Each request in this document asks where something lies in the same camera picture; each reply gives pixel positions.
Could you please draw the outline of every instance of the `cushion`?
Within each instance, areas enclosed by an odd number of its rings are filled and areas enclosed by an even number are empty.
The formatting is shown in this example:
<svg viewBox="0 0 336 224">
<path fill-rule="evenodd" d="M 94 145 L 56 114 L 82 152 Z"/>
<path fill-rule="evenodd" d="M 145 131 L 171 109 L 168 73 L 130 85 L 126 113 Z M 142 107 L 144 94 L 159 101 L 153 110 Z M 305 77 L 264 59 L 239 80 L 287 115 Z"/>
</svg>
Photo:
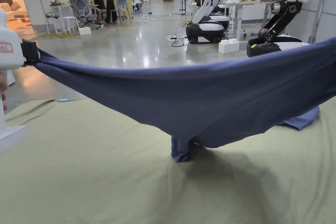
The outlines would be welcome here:
<svg viewBox="0 0 336 224">
<path fill-rule="evenodd" d="M 22 11 L 14 11 L 13 12 L 14 15 L 28 15 L 28 12 L 26 10 L 22 10 Z"/>
<path fill-rule="evenodd" d="M 0 3 L 0 7 L 1 7 L 5 12 L 12 11 L 12 8 L 10 7 L 10 5 L 9 5 L 8 3 Z"/>
<path fill-rule="evenodd" d="M 20 8 L 20 5 L 17 2 L 14 2 L 10 7 L 12 8 L 13 11 L 16 11 L 17 9 Z"/>
</svg>

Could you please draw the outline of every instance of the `blue chair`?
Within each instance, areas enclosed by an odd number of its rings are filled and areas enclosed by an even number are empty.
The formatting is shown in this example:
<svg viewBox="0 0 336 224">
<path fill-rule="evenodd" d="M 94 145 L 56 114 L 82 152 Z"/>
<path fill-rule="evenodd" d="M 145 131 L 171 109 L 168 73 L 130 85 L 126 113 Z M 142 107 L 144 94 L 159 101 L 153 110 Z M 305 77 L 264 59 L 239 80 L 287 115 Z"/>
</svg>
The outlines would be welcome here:
<svg viewBox="0 0 336 224">
<path fill-rule="evenodd" d="M 127 11 L 128 12 L 128 16 L 129 16 L 129 20 L 130 20 L 130 22 L 132 24 L 132 17 L 129 14 L 129 9 L 128 9 L 128 6 L 127 6 L 127 0 L 117 0 L 116 7 L 117 7 L 116 10 L 111 10 L 111 11 L 117 11 L 118 12 L 120 23 L 122 25 L 124 25 L 124 17 L 126 17 L 126 19 L 127 19 L 127 16 L 121 15 L 121 12 L 122 11 Z"/>
</svg>

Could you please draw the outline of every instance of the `gray mesh chair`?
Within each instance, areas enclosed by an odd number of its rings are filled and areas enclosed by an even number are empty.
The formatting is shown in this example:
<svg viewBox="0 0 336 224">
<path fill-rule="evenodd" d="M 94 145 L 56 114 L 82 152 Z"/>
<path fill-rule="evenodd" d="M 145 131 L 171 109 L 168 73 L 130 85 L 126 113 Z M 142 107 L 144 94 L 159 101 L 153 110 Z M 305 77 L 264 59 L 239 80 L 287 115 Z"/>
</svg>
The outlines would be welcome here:
<svg viewBox="0 0 336 224">
<path fill-rule="evenodd" d="M 69 0 L 70 6 L 73 9 L 73 14 L 84 26 L 94 23 L 97 15 L 92 13 L 89 0 Z"/>
<path fill-rule="evenodd" d="M 125 15 L 121 15 L 121 12 L 122 11 L 127 11 L 128 12 L 128 16 L 129 16 L 129 20 L 130 22 L 132 23 L 132 17 L 131 15 L 129 14 L 129 9 L 128 9 L 128 6 L 127 6 L 127 0 L 117 0 L 116 2 L 116 7 L 117 9 L 116 10 L 112 10 L 112 11 L 116 11 L 118 12 L 118 16 L 119 16 L 119 20 L 120 20 L 120 23 L 122 25 L 124 25 L 124 17 L 127 19 L 127 16 Z"/>
</svg>

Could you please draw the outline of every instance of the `person wearing vr headset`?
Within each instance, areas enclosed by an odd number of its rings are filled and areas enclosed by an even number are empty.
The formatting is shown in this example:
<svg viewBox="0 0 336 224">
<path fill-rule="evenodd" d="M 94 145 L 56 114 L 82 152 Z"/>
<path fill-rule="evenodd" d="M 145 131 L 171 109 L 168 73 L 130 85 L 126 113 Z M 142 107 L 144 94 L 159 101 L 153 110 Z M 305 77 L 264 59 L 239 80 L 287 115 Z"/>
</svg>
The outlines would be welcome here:
<svg viewBox="0 0 336 224">
<path fill-rule="evenodd" d="M 97 14 L 97 24 L 102 25 L 102 15 L 106 14 L 106 6 L 104 4 L 104 0 L 94 0 L 96 9 L 93 9 L 93 13 Z"/>
</svg>

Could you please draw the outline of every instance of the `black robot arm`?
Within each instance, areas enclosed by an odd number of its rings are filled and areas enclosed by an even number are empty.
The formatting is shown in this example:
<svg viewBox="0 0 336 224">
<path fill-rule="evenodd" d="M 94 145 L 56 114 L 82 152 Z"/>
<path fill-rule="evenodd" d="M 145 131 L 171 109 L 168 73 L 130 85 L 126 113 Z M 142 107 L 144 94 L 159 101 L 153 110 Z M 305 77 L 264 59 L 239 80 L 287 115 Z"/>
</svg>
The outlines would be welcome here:
<svg viewBox="0 0 336 224">
<path fill-rule="evenodd" d="M 259 31 L 258 38 L 261 42 L 272 42 L 279 33 L 301 11 L 302 3 L 297 0 L 279 0 L 271 5 L 274 16 Z"/>
</svg>

